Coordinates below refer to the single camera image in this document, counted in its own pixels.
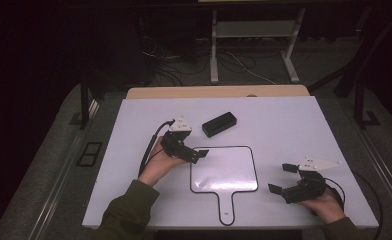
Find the small whiteboard with handle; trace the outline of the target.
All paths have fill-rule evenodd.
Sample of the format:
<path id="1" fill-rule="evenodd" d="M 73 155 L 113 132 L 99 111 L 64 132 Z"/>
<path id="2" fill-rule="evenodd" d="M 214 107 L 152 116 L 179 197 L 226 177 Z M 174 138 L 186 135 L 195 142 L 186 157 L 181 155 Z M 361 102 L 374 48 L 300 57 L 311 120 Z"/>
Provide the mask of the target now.
<path id="1" fill-rule="evenodd" d="M 196 194 L 215 194 L 219 221 L 231 226 L 235 221 L 234 195 L 258 190 L 252 150 L 248 146 L 225 146 L 200 151 L 207 155 L 190 166 L 190 189 Z"/>

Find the person's right hand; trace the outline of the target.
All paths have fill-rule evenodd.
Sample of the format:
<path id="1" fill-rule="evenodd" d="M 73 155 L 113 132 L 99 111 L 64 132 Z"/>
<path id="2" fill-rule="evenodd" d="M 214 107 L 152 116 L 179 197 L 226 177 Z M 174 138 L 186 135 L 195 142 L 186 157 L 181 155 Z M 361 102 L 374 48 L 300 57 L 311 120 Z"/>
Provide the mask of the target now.
<path id="1" fill-rule="evenodd" d="M 346 217 L 336 195 L 329 188 L 325 189 L 322 196 L 301 201 L 300 205 L 316 213 L 325 224 L 331 224 Z"/>

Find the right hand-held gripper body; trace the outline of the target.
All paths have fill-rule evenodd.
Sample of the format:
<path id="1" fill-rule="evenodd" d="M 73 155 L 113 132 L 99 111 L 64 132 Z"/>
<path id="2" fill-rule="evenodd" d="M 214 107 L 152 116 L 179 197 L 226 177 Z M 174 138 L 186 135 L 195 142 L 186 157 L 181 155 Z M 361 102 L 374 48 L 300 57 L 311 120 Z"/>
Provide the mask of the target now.
<path id="1" fill-rule="evenodd" d="M 326 183 L 326 179 L 319 173 L 320 170 L 340 167 L 340 162 L 306 156 L 303 162 L 297 166 L 297 173 L 301 177 L 300 182 L 296 186 L 282 189 L 281 196 L 287 204 L 316 199 L 323 195 L 326 188 L 336 194 L 338 201 L 341 201 L 341 196 L 337 190 L 331 188 Z"/>

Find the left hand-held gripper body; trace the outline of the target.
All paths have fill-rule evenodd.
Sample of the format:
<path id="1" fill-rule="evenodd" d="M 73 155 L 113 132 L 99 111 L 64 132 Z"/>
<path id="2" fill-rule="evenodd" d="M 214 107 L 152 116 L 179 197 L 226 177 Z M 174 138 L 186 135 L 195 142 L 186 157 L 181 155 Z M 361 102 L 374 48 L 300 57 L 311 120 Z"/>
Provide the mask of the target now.
<path id="1" fill-rule="evenodd" d="M 196 164 L 200 158 L 199 152 L 187 147 L 184 143 L 191 132 L 191 125 L 183 117 L 175 119 L 161 140 L 165 153 L 168 156 Z"/>

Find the person's left hand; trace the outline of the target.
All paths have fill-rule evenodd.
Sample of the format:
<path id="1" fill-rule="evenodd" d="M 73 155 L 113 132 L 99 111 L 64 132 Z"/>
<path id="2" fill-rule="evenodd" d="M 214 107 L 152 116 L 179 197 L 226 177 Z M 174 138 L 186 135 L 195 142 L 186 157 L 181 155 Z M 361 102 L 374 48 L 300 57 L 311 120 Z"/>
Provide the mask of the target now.
<path id="1" fill-rule="evenodd" d="M 143 172 L 139 175 L 138 181 L 153 187 L 174 167 L 186 164 L 186 161 L 167 155 L 161 145 L 162 137 L 159 137 L 150 153 L 150 160 L 146 164 Z"/>

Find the light wooden table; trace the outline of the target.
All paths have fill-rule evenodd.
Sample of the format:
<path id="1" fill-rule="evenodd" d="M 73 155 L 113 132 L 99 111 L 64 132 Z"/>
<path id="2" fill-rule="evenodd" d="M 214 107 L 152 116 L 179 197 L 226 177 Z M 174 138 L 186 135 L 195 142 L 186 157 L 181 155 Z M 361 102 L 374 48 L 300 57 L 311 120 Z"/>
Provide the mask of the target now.
<path id="1" fill-rule="evenodd" d="M 303 85 L 241 85 L 131 88 L 127 99 L 309 96 Z"/>

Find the black board eraser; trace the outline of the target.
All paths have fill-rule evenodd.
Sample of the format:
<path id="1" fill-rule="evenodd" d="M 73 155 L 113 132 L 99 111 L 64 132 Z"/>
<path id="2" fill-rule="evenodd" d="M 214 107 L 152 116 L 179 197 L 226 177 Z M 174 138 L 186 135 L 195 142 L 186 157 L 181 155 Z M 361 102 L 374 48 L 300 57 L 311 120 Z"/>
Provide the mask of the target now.
<path id="1" fill-rule="evenodd" d="M 226 112 L 202 125 L 202 131 L 210 138 L 237 124 L 237 118 L 231 113 Z"/>

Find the white metal stand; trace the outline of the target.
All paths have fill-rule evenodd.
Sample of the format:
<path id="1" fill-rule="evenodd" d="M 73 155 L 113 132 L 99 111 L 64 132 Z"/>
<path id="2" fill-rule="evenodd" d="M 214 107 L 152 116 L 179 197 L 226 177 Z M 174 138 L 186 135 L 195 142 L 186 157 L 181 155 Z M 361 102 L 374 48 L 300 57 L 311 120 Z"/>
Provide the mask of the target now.
<path id="1" fill-rule="evenodd" d="M 285 37 L 289 44 L 281 52 L 281 58 L 292 83 L 299 83 L 300 78 L 291 60 L 299 30 L 302 26 L 306 9 L 298 10 L 294 20 L 267 20 L 267 21 L 218 21 L 217 12 L 212 15 L 211 26 L 211 53 L 210 53 L 210 80 L 216 85 L 219 83 L 217 40 L 225 38 L 278 38 Z"/>

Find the black metal stand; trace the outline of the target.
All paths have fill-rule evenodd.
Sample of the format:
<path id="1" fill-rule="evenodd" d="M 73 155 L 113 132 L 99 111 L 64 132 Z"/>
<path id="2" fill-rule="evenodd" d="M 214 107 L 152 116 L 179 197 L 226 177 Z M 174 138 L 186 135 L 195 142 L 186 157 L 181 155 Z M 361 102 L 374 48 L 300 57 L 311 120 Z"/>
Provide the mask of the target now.
<path id="1" fill-rule="evenodd" d="M 90 106 L 94 99 L 103 99 L 105 87 L 101 80 L 89 77 L 86 73 L 80 75 L 80 112 L 73 115 L 70 123 L 79 125 L 83 130 L 90 120 Z"/>
<path id="2" fill-rule="evenodd" d="M 392 5 L 373 9 L 365 37 L 335 89 L 338 97 L 355 93 L 354 118 L 362 128 L 376 125 L 377 118 L 364 110 L 369 89 L 392 115 Z"/>

